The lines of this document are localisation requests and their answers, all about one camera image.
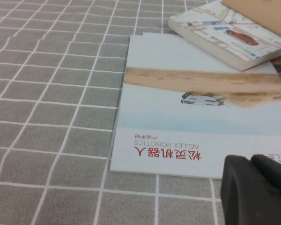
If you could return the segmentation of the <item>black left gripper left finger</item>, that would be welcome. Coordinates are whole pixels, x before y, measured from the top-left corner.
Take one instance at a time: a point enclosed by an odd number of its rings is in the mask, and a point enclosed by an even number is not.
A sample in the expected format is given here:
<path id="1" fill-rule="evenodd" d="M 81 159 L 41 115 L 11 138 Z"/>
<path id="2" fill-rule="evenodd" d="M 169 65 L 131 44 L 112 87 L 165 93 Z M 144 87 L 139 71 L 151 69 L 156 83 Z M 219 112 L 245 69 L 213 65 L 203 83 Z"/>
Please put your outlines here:
<path id="1" fill-rule="evenodd" d="M 281 194 L 251 159 L 226 156 L 220 196 L 227 225 L 281 225 Z"/>

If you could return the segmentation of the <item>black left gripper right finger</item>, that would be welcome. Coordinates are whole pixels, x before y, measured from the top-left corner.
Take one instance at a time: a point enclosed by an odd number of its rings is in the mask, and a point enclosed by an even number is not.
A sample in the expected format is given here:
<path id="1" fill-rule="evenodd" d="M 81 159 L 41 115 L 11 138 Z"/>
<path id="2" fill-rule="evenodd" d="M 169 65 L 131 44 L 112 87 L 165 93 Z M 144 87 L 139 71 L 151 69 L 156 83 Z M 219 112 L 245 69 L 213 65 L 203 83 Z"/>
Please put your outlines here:
<path id="1" fill-rule="evenodd" d="M 281 194 L 281 164 L 264 155 L 253 155 L 251 162 Z"/>

